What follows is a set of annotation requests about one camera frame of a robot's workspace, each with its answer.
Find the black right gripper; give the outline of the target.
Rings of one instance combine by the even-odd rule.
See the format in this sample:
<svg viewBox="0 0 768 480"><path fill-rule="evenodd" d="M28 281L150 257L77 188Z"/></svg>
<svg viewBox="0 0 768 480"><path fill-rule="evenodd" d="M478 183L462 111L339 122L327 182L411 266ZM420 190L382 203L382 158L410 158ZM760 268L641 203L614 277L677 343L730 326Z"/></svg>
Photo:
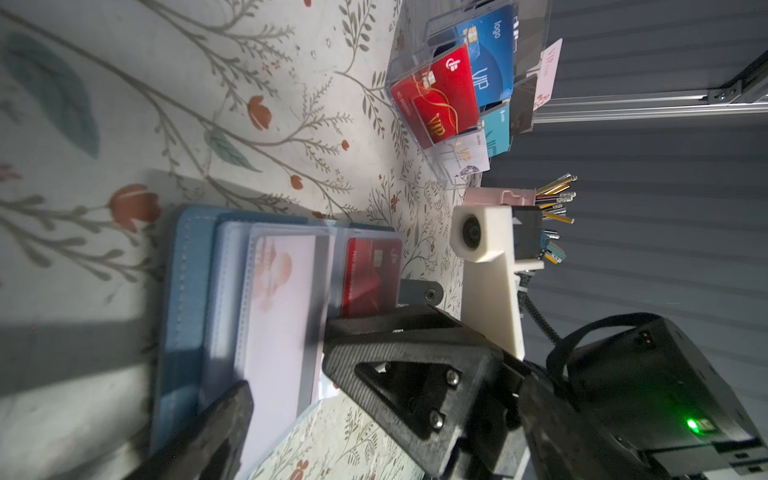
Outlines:
<svg viewBox="0 0 768 480"><path fill-rule="evenodd" d="M623 314L562 338L544 365L494 361L455 449L459 479L702 479L767 470L732 387L672 321Z"/></svg>

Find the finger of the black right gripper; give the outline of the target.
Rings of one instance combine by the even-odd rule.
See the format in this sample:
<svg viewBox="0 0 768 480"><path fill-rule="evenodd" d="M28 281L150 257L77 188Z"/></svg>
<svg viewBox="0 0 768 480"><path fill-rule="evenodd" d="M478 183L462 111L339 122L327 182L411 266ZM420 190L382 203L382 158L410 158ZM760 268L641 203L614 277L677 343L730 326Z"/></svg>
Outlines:
<svg viewBox="0 0 768 480"><path fill-rule="evenodd" d="M406 305L386 313L329 320L326 323L326 335L356 336L460 326L461 323L457 319L437 307Z"/></svg>
<svg viewBox="0 0 768 480"><path fill-rule="evenodd" d="M354 335L324 373L429 477L522 471L521 362L465 328Z"/></svg>

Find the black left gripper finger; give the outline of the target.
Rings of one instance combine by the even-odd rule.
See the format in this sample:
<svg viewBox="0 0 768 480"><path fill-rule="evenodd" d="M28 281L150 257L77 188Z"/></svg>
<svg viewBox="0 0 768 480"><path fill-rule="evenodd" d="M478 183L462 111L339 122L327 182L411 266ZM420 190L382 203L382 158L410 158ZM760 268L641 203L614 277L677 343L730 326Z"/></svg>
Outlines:
<svg viewBox="0 0 768 480"><path fill-rule="evenodd" d="M235 478L253 411L250 385L240 380L126 479Z"/></svg>

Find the blue leather card holder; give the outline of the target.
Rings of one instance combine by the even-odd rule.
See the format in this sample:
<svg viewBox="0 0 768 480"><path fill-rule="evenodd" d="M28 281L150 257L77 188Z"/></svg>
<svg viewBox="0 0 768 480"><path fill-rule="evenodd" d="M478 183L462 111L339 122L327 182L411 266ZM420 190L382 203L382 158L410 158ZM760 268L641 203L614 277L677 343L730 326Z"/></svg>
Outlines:
<svg viewBox="0 0 768 480"><path fill-rule="evenodd" d="M258 235L298 232L333 239L316 400L247 479L420 479L423 470L323 374L326 323L343 317L347 243L353 237L404 237L390 227L217 207L181 210L171 242L160 339L151 448L159 451L236 382L243 292ZM397 304L421 293L399 285Z"/></svg>

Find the red VIP card in holder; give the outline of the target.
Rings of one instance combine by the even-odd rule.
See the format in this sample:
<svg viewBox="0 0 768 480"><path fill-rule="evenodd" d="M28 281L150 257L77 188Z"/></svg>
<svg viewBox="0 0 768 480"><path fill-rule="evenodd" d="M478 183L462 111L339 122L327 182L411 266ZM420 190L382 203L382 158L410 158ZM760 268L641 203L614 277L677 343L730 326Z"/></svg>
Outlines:
<svg viewBox="0 0 768 480"><path fill-rule="evenodd" d="M353 237L347 243L341 315L358 317L397 306L403 242L395 237Z"/></svg>

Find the white diamond VIP card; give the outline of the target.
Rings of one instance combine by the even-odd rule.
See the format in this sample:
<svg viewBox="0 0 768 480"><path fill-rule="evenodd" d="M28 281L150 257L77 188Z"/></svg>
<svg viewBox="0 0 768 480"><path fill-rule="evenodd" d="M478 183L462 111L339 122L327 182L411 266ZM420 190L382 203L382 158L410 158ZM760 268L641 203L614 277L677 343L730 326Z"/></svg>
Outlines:
<svg viewBox="0 0 768 480"><path fill-rule="evenodd" d="M475 129L439 142L431 157L448 185L465 183L472 175L490 170L490 157L483 129Z"/></svg>

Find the teal VIP card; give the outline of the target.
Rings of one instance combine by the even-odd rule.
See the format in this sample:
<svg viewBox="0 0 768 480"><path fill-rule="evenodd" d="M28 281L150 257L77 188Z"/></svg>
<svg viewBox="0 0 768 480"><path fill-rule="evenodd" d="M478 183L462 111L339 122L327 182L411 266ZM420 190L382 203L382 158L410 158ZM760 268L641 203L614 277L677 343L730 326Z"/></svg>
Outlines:
<svg viewBox="0 0 768 480"><path fill-rule="evenodd" d="M511 146L509 104L502 102L481 114L488 155L495 157Z"/></svg>

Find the red VIP card in stand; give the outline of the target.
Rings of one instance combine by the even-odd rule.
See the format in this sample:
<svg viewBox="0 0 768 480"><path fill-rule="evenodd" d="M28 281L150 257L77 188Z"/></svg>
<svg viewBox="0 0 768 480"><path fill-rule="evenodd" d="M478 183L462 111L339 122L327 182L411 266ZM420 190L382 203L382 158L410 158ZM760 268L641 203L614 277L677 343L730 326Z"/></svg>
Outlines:
<svg viewBox="0 0 768 480"><path fill-rule="evenodd" d="M426 48L395 61L387 90L418 146L427 150L479 122L468 46Z"/></svg>

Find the clear acrylic card display stand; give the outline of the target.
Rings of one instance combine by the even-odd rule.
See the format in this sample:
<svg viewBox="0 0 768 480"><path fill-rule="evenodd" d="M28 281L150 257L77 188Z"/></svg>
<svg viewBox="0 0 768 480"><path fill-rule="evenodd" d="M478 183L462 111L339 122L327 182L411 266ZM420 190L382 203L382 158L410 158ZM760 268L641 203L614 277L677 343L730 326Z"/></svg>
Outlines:
<svg viewBox="0 0 768 480"><path fill-rule="evenodd" d="M406 1L385 92L438 185L467 187L531 130L561 41L549 1Z"/></svg>

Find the black card with gold lines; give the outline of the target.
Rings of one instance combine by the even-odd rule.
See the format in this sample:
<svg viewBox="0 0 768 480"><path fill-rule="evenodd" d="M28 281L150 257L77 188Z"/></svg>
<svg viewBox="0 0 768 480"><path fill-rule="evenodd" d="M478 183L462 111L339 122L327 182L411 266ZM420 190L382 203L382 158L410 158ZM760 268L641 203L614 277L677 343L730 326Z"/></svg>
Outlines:
<svg viewBox="0 0 768 480"><path fill-rule="evenodd" d="M517 84L511 96L510 135L512 137L529 132L533 124L533 107L538 76L531 75Z"/></svg>

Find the pink VIP card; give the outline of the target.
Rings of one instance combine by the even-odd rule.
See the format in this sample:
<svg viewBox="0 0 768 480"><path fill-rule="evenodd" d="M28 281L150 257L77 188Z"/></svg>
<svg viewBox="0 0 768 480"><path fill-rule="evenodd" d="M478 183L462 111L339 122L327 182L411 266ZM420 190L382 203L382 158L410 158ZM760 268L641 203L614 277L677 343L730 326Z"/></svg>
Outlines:
<svg viewBox="0 0 768 480"><path fill-rule="evenodd" d="M537 111L552 99L562 46L563 39L560 38L541 53L533 104L534 111Z"/></svg>

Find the blue VIP card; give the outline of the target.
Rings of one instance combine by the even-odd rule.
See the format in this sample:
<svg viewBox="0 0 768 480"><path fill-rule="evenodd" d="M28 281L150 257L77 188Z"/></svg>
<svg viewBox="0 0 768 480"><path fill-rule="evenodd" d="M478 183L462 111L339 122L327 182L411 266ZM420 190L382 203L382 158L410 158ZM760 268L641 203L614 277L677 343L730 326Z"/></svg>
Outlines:
<svg viewBox="0 0 768 480"><path fill-rule="evenodd" d="M479 108L509 99L514 90L514 57L519 22L511 1L490 1L455 26L468 46Z"/></svg>

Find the pink metal pencil bucket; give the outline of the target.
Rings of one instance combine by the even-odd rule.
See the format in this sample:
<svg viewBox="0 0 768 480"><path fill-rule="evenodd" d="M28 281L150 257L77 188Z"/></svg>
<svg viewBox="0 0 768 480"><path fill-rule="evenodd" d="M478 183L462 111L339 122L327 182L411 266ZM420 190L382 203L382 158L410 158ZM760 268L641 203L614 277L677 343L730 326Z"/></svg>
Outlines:
<svg viewBox="0 0 768 480"><path fill-rule="evenodd" d="M536 191L518 188L470 187L463 204L468 206L534 206Z"/></svg>

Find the green pencil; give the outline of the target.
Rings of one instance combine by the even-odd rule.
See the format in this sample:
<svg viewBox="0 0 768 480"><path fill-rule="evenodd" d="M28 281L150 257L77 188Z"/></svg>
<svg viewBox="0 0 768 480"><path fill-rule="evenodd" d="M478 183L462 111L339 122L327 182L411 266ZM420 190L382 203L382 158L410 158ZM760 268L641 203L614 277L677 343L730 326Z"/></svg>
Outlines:
<svg viewBox="0 0 768 480"><path fill-rule="evenodd" d="M559 265L566 260L565 251L556 243L560 234L555 230L544 229L541 234L540 258L545 258L553 264Z"/></svg>

